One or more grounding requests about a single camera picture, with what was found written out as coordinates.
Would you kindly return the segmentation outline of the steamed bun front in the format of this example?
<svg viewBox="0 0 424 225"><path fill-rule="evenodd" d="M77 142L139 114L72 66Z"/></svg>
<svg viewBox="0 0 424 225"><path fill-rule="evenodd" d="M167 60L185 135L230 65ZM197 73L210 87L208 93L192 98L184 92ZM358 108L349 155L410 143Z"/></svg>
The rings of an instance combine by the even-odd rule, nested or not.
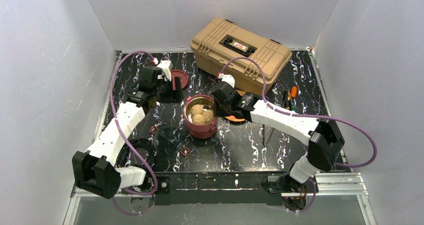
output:
<svg viewBox="0 0 424 225"><path fill-rule="evenodd" d="M192 123L196 124L196 125L204 125L207 123L207 119L205 117L205 115L203 114L195 114L192 117Z"/></svg>

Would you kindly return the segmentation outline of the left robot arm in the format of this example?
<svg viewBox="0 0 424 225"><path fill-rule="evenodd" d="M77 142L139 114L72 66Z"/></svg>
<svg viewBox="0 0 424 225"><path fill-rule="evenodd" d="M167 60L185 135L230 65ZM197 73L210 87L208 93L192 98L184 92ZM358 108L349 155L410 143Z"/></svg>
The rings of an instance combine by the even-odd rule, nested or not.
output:
<svg viewBox="0 0 424 225"><path fill-rule="evenodd" d="M122 97L114 121L86 151L77 151L72 167L77 188L106 199L120 189L143 184L147 170L137 166L117 168L117 159L127 138L157 103L181 103L181 86L173 86L172 62L146 66L136 82Z"/></svg>

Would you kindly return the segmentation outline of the steamed bun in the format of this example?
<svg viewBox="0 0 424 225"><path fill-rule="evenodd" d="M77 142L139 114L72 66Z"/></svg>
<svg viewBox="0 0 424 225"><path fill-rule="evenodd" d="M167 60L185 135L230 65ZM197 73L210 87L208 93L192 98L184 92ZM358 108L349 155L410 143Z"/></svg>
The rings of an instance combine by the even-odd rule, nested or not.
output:
<svg viewBox="0 0 424 225"><path fill-rule="evenodd" d="M207 109L203 112L203 116L205 118L206 123L210 123L215 119L214 112L212 110L209 110L209 109Z"/></svg>
<svg viewBox="0 0 424 225"><path fill-rule="evenodd" d="M201 115L204 112L204 107L201 104L195 104L191 107L189 112L192 117L195 115Z"/></svg>
<svg viewBox="0 0 424 225"><path fill-rule="evenodd" d="M205 115L203 114L195 114L192 117L192 123L196 124L196 125L204 125L207 123L207 119L205 117Z"/></svg>

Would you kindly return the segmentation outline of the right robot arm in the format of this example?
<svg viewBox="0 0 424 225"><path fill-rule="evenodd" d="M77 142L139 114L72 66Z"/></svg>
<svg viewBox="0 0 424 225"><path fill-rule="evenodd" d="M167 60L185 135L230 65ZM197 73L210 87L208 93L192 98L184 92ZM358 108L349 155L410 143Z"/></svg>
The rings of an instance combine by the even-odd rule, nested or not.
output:
<svg viewBox="0 0 424 225"><path fill-rule="evenodd" d="M288 134L308 147L285 175L284 183L303 184L319 172L332 170L345 139L337 123L324 116L305 117L269 105L259 95L240 95L228 82L220 81L210 91L217 117L234 116L248 122L263 124Z"/></svg>

